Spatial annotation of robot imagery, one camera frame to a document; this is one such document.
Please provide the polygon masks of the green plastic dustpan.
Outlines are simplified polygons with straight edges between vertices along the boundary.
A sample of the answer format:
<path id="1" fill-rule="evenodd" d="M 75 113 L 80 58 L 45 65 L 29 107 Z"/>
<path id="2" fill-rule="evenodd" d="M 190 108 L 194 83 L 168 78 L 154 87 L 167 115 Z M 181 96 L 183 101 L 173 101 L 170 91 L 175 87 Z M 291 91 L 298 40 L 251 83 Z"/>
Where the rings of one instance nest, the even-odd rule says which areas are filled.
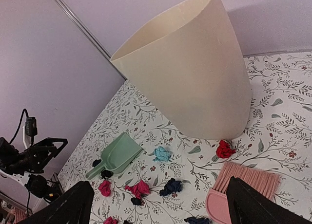
<path id="1" fill-rule="evenodd" d="M 103 170 L 119 174 L 143 151 L 127 133 L 123 132 L 101 153 L 101 162 L 86 173 L 85 178 L 92 180 Z"/>

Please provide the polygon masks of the magenta paper scrap front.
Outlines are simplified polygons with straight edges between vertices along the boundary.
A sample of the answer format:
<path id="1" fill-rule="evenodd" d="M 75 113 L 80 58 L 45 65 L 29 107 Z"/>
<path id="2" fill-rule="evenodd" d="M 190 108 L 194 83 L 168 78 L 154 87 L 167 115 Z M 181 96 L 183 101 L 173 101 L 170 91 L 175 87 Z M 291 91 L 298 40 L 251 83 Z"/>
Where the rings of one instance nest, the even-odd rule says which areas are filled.
<path id="1" fill-rule="evenodd" d="M 103 224 L 118 224 L 119 221 L 117 219 L 114 219 L 113 217 L 108 217 Z"/>

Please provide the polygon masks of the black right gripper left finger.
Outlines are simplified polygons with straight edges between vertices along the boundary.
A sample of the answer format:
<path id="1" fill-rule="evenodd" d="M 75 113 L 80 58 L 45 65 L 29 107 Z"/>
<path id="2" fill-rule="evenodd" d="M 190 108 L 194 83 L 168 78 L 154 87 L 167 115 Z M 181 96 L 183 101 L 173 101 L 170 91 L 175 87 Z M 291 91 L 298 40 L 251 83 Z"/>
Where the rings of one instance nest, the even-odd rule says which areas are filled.
<path id="1" fill-rule="evenodd" d="M 88 224 L 94 190 L 88 181 L 79 181 L 47 207 L 19 221 L 20 224 Z"/>

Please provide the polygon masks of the small black paper scrap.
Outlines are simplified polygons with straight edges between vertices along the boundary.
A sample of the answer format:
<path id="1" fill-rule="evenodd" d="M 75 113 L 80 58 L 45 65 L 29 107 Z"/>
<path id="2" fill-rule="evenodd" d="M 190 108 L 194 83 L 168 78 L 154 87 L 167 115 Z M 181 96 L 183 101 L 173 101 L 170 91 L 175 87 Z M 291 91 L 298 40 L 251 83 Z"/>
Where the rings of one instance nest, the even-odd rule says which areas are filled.
<path id="1" fill-rule="evenodd" d="M 142 205 L 142 200 L 136 197 L 131 198 L 131 202 L 133 205 L 136 206 L 141 206 Z"/>

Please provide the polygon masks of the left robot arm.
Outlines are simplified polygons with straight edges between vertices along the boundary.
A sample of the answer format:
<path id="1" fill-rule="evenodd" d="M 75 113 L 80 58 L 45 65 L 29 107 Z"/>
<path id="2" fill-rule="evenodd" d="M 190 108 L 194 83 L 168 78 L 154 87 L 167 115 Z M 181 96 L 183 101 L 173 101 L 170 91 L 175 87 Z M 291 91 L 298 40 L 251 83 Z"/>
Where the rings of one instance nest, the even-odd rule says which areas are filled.
<path id="1" fill-rule="evenodd" d="M 62 195 L 56 175 L 47 179 L 43 174 L 44 168 L 67 144 L 67 139 L 48 137 L 19 152 L 5 138 L 0 138 L 0 171 L 18 183 L 20 188 L 13 186 L 16 195 L 28 196 L 24 208 L 26 216 L 31 214 L 31 196 L 50 204 Z"/>

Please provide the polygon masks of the pink hand brush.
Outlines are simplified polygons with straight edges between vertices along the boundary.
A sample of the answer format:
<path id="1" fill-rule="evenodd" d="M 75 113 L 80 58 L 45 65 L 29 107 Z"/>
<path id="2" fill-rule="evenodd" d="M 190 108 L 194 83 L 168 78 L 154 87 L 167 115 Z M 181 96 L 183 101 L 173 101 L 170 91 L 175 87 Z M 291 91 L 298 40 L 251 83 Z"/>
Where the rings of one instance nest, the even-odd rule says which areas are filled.
<path id="1" fill-rule="evenodd" d="M 208 191 L 205 200 L 208 216 L 218 224 L 234 224 L 235 202 L 246 201 L 250 191 L 272 200 L 279 181 L 274 173 L 226 162 Z"/>

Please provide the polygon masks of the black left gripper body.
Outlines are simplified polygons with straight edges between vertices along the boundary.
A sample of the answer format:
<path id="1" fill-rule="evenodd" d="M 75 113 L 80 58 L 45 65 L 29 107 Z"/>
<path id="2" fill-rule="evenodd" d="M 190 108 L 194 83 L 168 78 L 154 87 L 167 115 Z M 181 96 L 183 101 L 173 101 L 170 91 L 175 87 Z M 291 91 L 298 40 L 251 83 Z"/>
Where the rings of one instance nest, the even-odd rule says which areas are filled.
<path id="1" fill-rule="evenodd" d="M 67 139 L 48 137 L 19 152 L 1 137 L 0 169 L 9 175 L 23 175 L 25 172 L 44 173 L 44 167 L 52 158 L 57 157 L 67 144 Z"/>

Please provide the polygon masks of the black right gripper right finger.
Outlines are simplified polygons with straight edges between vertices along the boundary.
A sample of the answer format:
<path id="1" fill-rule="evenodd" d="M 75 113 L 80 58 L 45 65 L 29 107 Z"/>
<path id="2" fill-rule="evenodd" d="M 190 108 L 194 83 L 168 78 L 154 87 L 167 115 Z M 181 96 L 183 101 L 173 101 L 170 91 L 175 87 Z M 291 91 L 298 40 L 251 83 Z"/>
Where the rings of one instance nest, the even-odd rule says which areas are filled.
<path id="1" fill-rule="evenodd" d="M 226 191 L 233 224 L 310 224 L 311 221 L 275 204 L 239 178 Z"/>

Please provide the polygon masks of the magenta paper scrap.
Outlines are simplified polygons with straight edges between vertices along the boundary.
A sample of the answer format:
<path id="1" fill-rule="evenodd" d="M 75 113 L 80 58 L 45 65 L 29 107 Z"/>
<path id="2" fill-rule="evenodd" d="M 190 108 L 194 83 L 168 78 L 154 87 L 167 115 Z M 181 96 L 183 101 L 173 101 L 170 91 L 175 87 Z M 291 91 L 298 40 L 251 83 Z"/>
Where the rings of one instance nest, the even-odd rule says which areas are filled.
<path id="1" fill-rule="evenodd" d="M 143 180 L 140 180 L 134 186 L 125 186 L 125 190 L 131 192 L 137 199 L 141 199 L 142 195 L 150 194 L 150 187 Z"/>
<path id="2" fill-rule="evenodd" d="M 108 217 L 103 224 L 118 224 L 119 221 L 117 219 L 114 219 L 113 217 Z"/>
<path id="3" fill-rule="evenodd" d="M 104 197 L 109 197 L 111 195 L 111 182 L 104 180 L 98 187 L 98 190 Z"/>

